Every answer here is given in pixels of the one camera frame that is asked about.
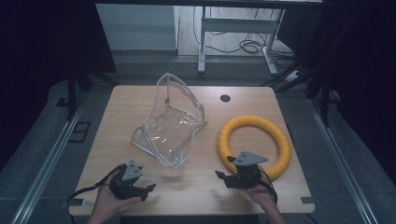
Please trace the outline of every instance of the yellow ring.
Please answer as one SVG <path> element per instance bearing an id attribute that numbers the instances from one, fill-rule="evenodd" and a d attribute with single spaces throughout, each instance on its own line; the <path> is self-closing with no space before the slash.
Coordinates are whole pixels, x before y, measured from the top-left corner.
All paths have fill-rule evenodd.
<path id="1" fill-rule="evenodd" d="M 227 123 L 224 124 L 219 132 L 218 137 L 218 150 L 224 164 L 227 165 L 227 167 L 232 172 L 236 172 L 235 165 L 227 160 L 228 156 L 233 155 L 229 146 L 229 138 L 231 132 L 235 128 L 242 125 L 259 126 L 275 138 L 279 146 L 279 156 L 273 166 L 265 169 L 265 173 L 268 174 L 271 180 L 275 180 L 280 177 L 286 171 L 290 164 L 291 149 L 289 140 L 286 135 L 283 134 L 283 132 L 273 122 L 271 122 L 269 119 L 265 119 L 257 115 L 241 115 L 236 118 L 230 119 L 229 121 L 227 121 Z"/>

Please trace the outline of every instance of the wrist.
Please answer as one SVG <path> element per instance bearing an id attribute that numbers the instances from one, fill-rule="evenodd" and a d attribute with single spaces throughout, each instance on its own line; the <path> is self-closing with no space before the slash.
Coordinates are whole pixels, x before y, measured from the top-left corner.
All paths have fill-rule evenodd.
<path id="1" fill-rule="evenodd" d="M 101 218 L 91 215 L 90 219 L 88 219 L 87 224 L 102 224 L 105 223 Z"/>
<path id="2" fill-rule="evenodd" d="M 266 210 L 269 207 L 276 206 L 275 200 L 271 194 L 263 194 L 258 200 L 259 206 Z"/>

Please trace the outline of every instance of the clear plastic bag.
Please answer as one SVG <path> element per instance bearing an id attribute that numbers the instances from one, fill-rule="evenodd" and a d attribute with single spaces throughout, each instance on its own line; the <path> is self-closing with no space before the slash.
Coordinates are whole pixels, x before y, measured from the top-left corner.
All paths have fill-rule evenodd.
<path id="1" fill-rule="evenodd" d="M 148 118 L 134 130 L 132 144 L 162 164 L 178 167 L 189 157 L 194 136 L 205 124 L 204 106 L 181 79 L 165 74 L 158 80 Z"/>

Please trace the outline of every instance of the wall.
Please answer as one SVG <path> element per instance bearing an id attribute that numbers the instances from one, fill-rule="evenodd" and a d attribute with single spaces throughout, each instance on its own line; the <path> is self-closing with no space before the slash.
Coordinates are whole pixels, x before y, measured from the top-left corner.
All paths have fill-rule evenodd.
<path id="1" fill-rule="evenodd" d="M 96 4 L 111 50 L 177 49 L 177 7 Z"/>

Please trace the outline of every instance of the hand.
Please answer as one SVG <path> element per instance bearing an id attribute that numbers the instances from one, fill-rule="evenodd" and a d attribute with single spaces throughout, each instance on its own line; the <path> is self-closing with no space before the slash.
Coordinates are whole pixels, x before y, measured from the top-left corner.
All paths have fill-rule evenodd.
<path id="1" fill-rule="evenodd" d="M 271 186 L 272 184 L 270 179 L 265 174 L 264 169 L 260 165 L 259 165 L 259 169 L 264 173 L 262 174 L 261 181 Z M 244 189 L 244 192 L 250 197 L 250 199 L 253 202 L 259 204 L 261 207 L 268 203 L 276 203 L 271 195 L 271 191 L 260 184 L 257 184 L 255 187 L 251 189 Z"/>
<path id="2" fill-rule="evenodd" d="M 108 187 L 112 177 L 113 175 L 99 188 L 88 224 L 104 223 L 111 217 L 114 217 L 122 207 L 141 201 L 140 197 L 133 197 L 126 200 L 116 198 Z"/>
<path id="3" fill-rule="evenodd" d="M 271 181 L 267 175 L 262 175 L 262 182 L 271 186 Z M 284 224 L 286 221 L 283 219 L 276 202 L 271 195 L 271 192 L 266 187 L 258 184 L 251 189 L 243 189 L 243 191 L 250 197 L 250 199 L 262 207 L 265 214 L 268 216 L 268 222 L 270 224 Z"/>

